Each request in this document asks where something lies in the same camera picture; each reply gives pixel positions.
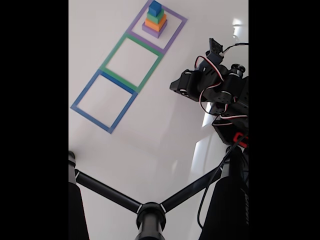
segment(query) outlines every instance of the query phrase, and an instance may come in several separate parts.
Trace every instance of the blue block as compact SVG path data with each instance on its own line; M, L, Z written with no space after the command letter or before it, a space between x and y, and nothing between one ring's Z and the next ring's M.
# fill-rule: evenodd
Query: blue block
M155 17L158 16L161 10L162 10L162 5L157 1L153 1L149 6L149 14L151 14L152 16L155 16Z

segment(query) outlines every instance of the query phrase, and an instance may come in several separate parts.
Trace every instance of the purple square outline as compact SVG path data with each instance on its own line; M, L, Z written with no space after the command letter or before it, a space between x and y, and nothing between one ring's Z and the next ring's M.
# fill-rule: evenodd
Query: purple square outline
M184 25L187 22L187 19L183 16L181 16L180 14L176 13L175 11L170 10L169 8L165 7L162 5L162 8L164 9L164 11L166 11L167 13L175 16L176 18L180 19L182 22L180 23L179 27L176 29L176 31L174 32L174 34L172 35L172 37L170 38L170 40L168 41L168 43L166 44L166 46L164 48L161 48L155 44L153 44L152 42L148 41L147 39L143 38L142 36L136 34L135 32L132 31L132 29L134 28L134 26L137 24L137 22L139 21L139 19L142 17L142 15L144 14L144 12L147 10L147 8L149 7L149 5L152 3L153 0L148 0L146 2L146 4L143 6L143 8L141 9L141 11L138 13L138 15L135 17L135 19L133 20L133 22L130 24L130 26L128 27L128 29L126 30L126 33L134 36L135 38L139 39L140 41L144 42L145 44L149 45L150 47L154 48L155 50L157 50L158 52L165 54L168 49L170 48L170 46L172 45L172 43L174 42L174 40L176 39L176 37L178 36L178 34L180 33L181 29L184 27Z

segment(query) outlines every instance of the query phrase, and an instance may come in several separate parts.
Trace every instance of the black metal rod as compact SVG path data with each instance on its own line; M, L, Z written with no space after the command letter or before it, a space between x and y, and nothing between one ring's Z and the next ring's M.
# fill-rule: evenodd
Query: black metal rod
M101 196L113 201L116 204L134 212L135 214L138 212L138 208L140 207L141 203L128 197L121 192L103 184L102 182L88 176L87 174L75 170L76 182Z
M217 168L211 170L206 175L200 177L198 180L195 180L193 183L189 184L184 189L178 191L177 193L169 197L167 200L164 200L161 204L164 207L166 213L174 209L176 206L182 204L184 201L188 200L193 195L200 192L202 189L204 189L208 185L208 182L216 169ZM216 175L214 176L210 184L217 181L220 177L221 169L217 171Z

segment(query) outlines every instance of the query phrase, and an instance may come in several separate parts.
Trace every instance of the green block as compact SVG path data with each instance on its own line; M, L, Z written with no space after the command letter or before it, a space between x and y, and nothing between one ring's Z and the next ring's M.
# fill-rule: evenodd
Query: green block
M159 24L164 14L165 14L165 10L162 9L161 12L158 14L158 16L152 16L150 13L147 13L146 18L154 22L155 24Z

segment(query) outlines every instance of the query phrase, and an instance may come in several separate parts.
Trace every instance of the tripod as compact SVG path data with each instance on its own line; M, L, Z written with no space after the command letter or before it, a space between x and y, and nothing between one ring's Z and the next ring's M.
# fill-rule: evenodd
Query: tripod
M248 237L249 189L243 181L243 159L245 156L239 147L230 152L222 168L219 166L214 168L161 203L147 202L142 204L126 196L75 169L75 159L73 152L69 151L69 240L89 239L81 193L76 183L136 213L138 235L135 240L165 240L162 231L166 226L166 213L219 179L212 195L200 240L207 239L207 235L211 236L211 232L215 236L222 232L223 237L229 238L234 234L233 231L230 231L230 226L242 229L241 232L237 232L238 238L241 235Z

